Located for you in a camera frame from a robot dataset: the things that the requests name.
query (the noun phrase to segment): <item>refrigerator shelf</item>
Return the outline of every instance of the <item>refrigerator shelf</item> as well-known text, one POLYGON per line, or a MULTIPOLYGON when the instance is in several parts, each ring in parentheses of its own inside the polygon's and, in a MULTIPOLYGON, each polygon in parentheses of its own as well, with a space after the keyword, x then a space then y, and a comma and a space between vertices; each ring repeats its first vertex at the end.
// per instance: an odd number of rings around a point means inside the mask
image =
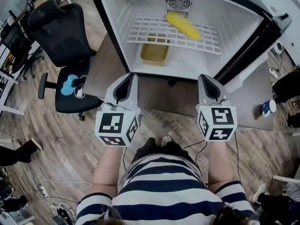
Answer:
POLYGON ((136 17, 127 43, 148 43, 184 47, 207 53, 222 55, 218 30, 214 27, 192 23, 200 32, 200 40, 192 40, 183 32, 168 23, 165 18, 136 17))

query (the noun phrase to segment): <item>black chair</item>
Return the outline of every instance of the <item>black chair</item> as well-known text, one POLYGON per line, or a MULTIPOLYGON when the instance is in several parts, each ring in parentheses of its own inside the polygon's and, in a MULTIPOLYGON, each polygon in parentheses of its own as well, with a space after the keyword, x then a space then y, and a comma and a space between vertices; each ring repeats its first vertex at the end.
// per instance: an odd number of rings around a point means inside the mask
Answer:
POLYGON ((28 69, 30 69, 31 76, 34 78, 32 72, 32 64, 38 59, 44 59, 43 56, 36 55, 41 51, 41 48, 37 49, 30 58, 29 51, 31 49, 31 41, 29 38, 26 38, 23 34, 21 27, 18 22, 13 23, 11 26, 6 24, 1 31, 1 41, 2 43, 10 50, 12 55, 15 57, 15 60, 10 63, 13 65, 12 73, 19 71, 23 65, 24 74, 23 79, 26 79, 25 75, 28 69))
POLYGON ((72 3, 59 8, 54 0, 48 0, 35 9, 29 17, 29 30, 33 38, 42 46, 53 64, 64 67, 60 70, 57 83, 48 82, 42 75, 38 98, 43 99, 45 88, 56 89, 55 107, 60 113, 79 113, 99 107, 102 101, 97 97, 77 96, 96 55, 88 43, 84 28, 83 10, 72 3), (61 93, 63 83, 69 75, 76 75, 73 80, 74 92, 65 96, 61 93))

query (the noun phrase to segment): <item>refrigerator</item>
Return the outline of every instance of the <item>refrigerator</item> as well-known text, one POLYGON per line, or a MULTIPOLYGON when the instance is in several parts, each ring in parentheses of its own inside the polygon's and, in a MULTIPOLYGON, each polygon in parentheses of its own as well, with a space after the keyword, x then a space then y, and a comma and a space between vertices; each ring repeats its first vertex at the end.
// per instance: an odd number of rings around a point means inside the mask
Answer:
POLYGON ((127 72, 196 82, 206 74, 225 85, 281 37, 292 22, 288 14, 273 17, 260 0, 94 0, 127 72), (176 12, 200 32, 192 40, 167 22, 176 12), (167 45, 163 66, 146 64, 143 44, 167 45))

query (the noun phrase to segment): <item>striped shirt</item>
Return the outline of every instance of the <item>striped shirt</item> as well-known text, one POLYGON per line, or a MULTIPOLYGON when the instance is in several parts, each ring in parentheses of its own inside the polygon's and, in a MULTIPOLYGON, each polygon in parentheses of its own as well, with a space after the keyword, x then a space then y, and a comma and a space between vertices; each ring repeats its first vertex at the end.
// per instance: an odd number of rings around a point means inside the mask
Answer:
POLYGON ((123 178, 114 198, 103 193, 84 197, 77 205, 76 225, 107 219, 111 207, 127 225, 208 225, 224 204, 257 220, 239 181, 229 182, 212 193, 199 170, 180 157, 143 157, 127 169, 123 178))

